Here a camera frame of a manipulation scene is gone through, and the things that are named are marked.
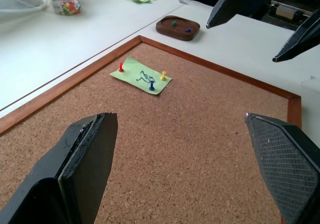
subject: cork board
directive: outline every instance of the cork board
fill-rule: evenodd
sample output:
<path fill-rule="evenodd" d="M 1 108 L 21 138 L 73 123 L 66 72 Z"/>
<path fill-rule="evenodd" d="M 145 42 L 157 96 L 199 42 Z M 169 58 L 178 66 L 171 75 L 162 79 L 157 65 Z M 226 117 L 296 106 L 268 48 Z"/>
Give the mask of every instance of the cork board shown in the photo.
<path fill-rule="evenodd" d="M 283 96 L 291 93 L 274 94 L 142 42 L 116 59 L 111 53 L 110 64 L 0 137 L 0 209 L 71 123 L 113 112 L 118 136 L 95 223 L 279 223 L 244 115 L 287 121 L 291 99 Z M 129 56 L 172 77 L 159 96 L 109 75 Z"/>

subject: white desk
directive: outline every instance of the white desk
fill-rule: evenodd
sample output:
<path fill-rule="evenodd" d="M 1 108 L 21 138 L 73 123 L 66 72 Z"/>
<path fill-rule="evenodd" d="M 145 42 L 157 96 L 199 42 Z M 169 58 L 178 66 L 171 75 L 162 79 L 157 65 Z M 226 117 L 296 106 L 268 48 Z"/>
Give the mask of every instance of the white desk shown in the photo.
<path fill-rule="evenodd" d="M 161 35 L 156 32 L 155 23 L 151 23 L 10 108 L 19 107 L 133 37 L 142 35 L 302 96 L 303 130 L 320 147 L 320 47 L 317 46 L 293 60 L 274 63 L 272 57 L 291 36 L 292 31 L 240 15 L 227 24 L 208 30 L 205 23 L 211 10 L 210 6 L 191 1 L 171 13 L 201 24 L 201 32 L 193 41 L 184 42 Z"/>
<path fill-rule="evenodd" d="M 182 5 L 82 0 L 80 15 L 56 15 L 50 7 L 0 21 L 0 110 Z"/>

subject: small wooden dish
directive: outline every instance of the small wooden dish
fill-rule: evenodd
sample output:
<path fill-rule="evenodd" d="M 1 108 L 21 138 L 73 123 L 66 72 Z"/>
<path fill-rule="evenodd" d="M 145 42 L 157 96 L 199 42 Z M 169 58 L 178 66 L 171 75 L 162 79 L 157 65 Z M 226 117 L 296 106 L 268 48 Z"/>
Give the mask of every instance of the small wooden dish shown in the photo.
<path fill-rule="evenodd" d="M 192 40 L 200 30 L 200 25 L 192 20 L 184 19 L 175 15 L 168 15 L 156 23 L 158 33 L 176 38 L 182 41 Z"/>

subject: wooden board frame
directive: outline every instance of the wooden board frame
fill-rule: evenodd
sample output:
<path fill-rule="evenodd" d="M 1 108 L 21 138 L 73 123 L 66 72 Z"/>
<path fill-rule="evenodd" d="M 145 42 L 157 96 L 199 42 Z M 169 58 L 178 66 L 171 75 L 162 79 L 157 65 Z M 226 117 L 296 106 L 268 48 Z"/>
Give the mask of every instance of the wooden board frame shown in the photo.
<path fill-rule="evenodd" d="M 67 92 L 68 90 L 70 90 L 71 88 L 79 84 L 80 82 L 83 82 L 88 77 L 92 76 L 94 73 L 98 72 L 100 69 L 104 68 L 106 65 L 113 62 L 115 59 L 122 56 L 124 53 L 126 53 L 127 51 L 129 51 L 130 49 L 136 47 L 141 43 L 148 44 L 152 47 L 158 48 L 167 53 L 176 55 L 178 57 L 181 57 L 193 63 L 207 67 L 214 71 L 225 74 L 229 77 L 241 80 L 245 83 L 249 83 L 255 87 L 264 89 L 268 92 L 271 92 L 273 94 L 276 94 L 278 96 L 288 99 L 287 122 L 295 124 L 299 128 L 302 128 L 302 105 L 301 105 L 301 97 L 299 95 L 293 94 L 289 91 L 264 83 L 252 77 L 246 76 L 244 74 L 241 74 L 234 70 L 220 66 L 213 62 L 204 60 L 200 57 L 191 55 L 184 51 L 175 49 L 173 47 L 162 44 L 160 42 L 149 39 L 147 37 L 138 35 L 133 39 L 129 40 L 128 42 L 124 43 L 123 45 L 119 46 L 115 50 L 111 51 L 107 55 L 96 60 L 92 64 L 88 65 L 87 67 L 83 68 L 82 70 L 78 71 L 77 73 L 73 74 L 72 76 L 68 77 L 67 79 L 63 80 L 57 85 L 53 86 L 49 90 L 45 91 L 44 93 L 38 95 L 34 99 L 28 101 L 24 105 L 10 112 L 6 116 L 2 117 L 0 119 L 0 135 L 9 131 L 11 128 L 13 128 L 15 125 L 25 120 L 31 114 L 44 108 L 46 105 L 50 104 L 52 101 L 59 98 L 65 92 Z"/>

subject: colorful push pins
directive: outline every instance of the colorful push pins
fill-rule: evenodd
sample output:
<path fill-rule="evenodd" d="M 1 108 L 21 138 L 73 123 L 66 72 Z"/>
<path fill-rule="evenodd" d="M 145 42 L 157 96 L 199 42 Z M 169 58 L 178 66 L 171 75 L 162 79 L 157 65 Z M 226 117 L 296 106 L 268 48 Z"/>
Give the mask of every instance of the colorful push pins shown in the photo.
<path fill-rule="evenodd" d="M 155 88 L 154 88 L 154 81 L 152 80 L 152 81 L 150 81 L 150 87 L 149 87 L 149 90 L 150 91 L 154 91 L 155 90 Z"/>
<path fill-rule="evenodd" d="M 161 76 L 161 81 L 165 81 L 166 80 L 166 75 L 167 75 L 167 72 L 163 71 L 162 72 L 162 76 Z"/>
<path fill-rule="evenodd" d="M 120 63 L 119 63 L 119 72 L 121 72 L 121 73 L 124 71 L 124 69 L 123 69 L 122 66 L 123 66 L 123 63 L 120 62 Z"/>

